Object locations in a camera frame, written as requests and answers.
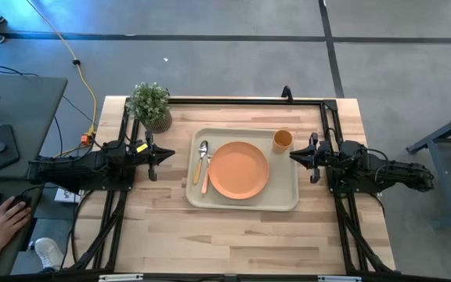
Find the small potted green plant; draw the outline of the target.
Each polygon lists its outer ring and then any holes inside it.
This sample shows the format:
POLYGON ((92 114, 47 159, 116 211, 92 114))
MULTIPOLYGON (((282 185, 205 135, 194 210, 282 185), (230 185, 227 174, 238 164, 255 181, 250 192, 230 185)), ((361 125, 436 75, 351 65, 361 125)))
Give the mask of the small potted green plant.
POLYGON ((127 108, 146 130, 161 134, 169 130, 172 124, 169 97, 169 91, 156 82, 141 82, 135 85, 127 108))

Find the orange cup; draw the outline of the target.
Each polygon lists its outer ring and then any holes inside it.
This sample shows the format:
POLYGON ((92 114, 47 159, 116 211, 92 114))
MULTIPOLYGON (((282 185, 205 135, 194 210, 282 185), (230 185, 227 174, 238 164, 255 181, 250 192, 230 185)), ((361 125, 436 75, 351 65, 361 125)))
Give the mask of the orange cup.
POLYGON ((280 129, 273 135, 272 149, 275 153, 281 154, 292 146, 293 140, 293 136, 290 132, 280 129))

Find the white printed paper sheet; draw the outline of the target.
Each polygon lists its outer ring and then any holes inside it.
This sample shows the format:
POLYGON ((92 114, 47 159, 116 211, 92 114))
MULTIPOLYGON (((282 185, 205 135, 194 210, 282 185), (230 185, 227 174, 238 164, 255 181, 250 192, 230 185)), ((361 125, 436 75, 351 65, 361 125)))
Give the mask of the white printed paper sheet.
POLYGON ((54 197, 54 201, 60 203, 75 203, 81 200, 81 196, 70 191, 58 188, 54 197))

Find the person's plain white shoe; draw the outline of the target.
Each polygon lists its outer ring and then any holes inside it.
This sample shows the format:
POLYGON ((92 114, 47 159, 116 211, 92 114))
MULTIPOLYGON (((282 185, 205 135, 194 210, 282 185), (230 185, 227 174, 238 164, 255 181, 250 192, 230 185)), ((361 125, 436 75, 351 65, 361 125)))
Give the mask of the person's plain white shoe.
POLYGON ((42 237, 34 242, 34 251, 41 260, 43 270, 60 270, 64 254, 51 238, 42 237))

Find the beige plastic tray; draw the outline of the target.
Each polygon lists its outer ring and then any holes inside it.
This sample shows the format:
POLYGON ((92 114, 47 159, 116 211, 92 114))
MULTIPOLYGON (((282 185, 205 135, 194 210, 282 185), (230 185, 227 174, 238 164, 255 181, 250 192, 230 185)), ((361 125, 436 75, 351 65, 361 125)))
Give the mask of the beige plastic tray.
POLYGON ((186 180, 186 198, 198 208, 244 209, 286 212, 298 202, 297 163, 290 159, 289 151, 277 154, 272 149, 273 130, 248 128, 202 128, 191 139, 189 170, 186 180), (269 180, 256 196, 246 200, 233 200, 222 196, 208 181, 207 193, 201 188, 207 167, 207 155, 203 159, 200 178, 193 184, 193 175, 199 159, 198 148, 203 140, 208 141, 208 152, 214 152, 222 145, 234 141, 256 146, 269 162, 269 180))

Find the grey desk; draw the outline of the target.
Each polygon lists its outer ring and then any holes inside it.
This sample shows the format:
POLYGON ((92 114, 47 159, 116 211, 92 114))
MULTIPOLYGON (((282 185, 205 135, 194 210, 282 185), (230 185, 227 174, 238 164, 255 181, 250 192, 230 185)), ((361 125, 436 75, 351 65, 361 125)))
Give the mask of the grey desk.
POLYGON ((29 162, 40 154, 66 86, 65 78, 0 74, 0 126, 12 126, 20 155, 0 169, 3 201, 31 187, 29 162))

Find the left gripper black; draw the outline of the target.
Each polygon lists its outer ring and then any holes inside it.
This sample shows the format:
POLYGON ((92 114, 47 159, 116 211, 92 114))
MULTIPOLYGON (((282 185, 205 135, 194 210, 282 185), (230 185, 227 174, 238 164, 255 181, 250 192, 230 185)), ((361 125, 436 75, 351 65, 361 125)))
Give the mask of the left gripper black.
POLYGON ((148 176, 151 181, 157 180, 157 174, 154 169, 155 160, 157 164, 160 164, 175 153, 174 150, 154 145, 151 131, 145 132, 145 140, 140 139, 132 144, 131 152, 133 165, 148 165, 148 176))

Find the black computer mouse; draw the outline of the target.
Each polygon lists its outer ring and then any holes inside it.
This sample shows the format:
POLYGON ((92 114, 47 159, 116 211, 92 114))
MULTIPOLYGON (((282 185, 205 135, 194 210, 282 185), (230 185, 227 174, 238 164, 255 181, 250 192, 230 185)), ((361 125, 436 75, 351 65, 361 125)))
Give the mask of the black computer mouse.
POLYGON ((24 207, 29 207, 31 205, 31 198, 28 197, 27 195, 17 195, 15 196, 14 200, 12 201, 12 203, 8 206, 8 209, 13 208, 14 206, 16 206, 19 203, 24 203, 24 207))

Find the fork with orange handle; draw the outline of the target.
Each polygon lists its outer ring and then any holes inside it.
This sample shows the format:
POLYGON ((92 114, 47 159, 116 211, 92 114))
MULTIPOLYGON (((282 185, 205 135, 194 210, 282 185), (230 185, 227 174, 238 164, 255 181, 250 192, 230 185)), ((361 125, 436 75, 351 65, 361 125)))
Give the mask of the fork with orange handle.
POLYGON ((208 152, 208 154, 207 154, 207 167, 206 167, 206 171, 205 171, 205 175, 204 175, 203 185, 202 185, 202 188, 201 188, 201 193, 202 194, 206 194, 207 193, 207 187, 208 187, 208 181, 209 181, 209 167, 210 167, 212 156, 213 156, 213 153, 212 152, 208 152))

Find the white metal bracket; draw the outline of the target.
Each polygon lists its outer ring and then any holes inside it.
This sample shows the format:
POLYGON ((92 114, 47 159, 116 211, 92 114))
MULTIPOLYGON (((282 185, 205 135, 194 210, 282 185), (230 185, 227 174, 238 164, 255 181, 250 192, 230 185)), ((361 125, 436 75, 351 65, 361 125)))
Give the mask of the white metal bracket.
POLYGON ((363 282, 361 277, 320 275, 318 282, 363 282))
POLYGON ((98 282, 140 282, 142 273, 108 274, 99 276, 98 282))

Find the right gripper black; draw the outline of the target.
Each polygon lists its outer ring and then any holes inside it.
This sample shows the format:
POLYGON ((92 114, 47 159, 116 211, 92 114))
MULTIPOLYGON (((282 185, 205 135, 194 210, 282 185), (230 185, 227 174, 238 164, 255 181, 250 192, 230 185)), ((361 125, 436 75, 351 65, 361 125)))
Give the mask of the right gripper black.
POLYGON ((338 162, 337 155, 333 152, 330 141, 319 141, 318 134, 313 132, 309 139, 309 145, 300 150, 293 150, 290 155, 294 161, 312 169, 310 177, 311 183, 318 183, 320 180, 319 166, 330 167, 338 162))

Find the person's hand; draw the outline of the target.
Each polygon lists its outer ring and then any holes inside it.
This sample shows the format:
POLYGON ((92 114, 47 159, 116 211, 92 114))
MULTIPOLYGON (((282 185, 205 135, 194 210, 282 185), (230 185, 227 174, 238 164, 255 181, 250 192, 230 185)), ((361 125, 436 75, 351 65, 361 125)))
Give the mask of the person's hand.
POLYGON ((12 206, 15 197, 10 197, 0 205, 0 251, 22 229, 31 217, 31 209, 21 201, 12 206))

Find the black aluminium table frame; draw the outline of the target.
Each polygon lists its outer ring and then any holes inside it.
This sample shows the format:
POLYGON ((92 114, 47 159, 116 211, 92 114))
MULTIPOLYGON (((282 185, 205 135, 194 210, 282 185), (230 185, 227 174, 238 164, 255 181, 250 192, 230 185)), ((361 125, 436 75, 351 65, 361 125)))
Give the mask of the black aluminium table frame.
POLYGON ((100 266, 70 272, 72 281, 98 282, 108 274, 142 273, 140 282, 317 281, 320 275, 361 277, 376 273, 351 269, 359 259, 352 239, 342 239, 335 199, 325 182, 312 184, 298 172, 300 199, 293 211, 199 209, 184 196, 192 135, 206 127, 266 128, 291 131, 297 146, 323 131, 321 107, 345 139, 366 142, 356 99, 195 97, 171 99, 173 123, 156 138, 175 154, 150 181, 145 169, 135 174, 121 230, 107 238, 100 266))

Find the orange plate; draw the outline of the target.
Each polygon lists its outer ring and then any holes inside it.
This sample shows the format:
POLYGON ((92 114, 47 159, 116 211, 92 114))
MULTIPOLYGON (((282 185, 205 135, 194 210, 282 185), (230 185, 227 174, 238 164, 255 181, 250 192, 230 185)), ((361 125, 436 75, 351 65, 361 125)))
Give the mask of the orange plate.
POLYGON ((246 200, 265 188, 269 180, 269 162, 256 146, 234 141, 220 146, 214 152, 208 176, 222 196, 246 200))

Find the spoon with wooden handle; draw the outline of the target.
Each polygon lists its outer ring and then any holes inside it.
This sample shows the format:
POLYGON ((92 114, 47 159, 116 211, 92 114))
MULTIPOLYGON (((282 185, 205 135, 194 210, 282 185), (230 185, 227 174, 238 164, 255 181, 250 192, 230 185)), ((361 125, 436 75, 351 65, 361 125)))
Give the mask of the spoon with wooden handle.
POLYGON ((208 141, 203 140, 200 143, 200 146, 198 148, 199 159, 198 159, 197 166, 196 166, 196 169, 195 169, 195 172, 193 175, 193 184, 197 184, 199 181, 203 159, 207 155, 207 152, 208 152, 208 141))

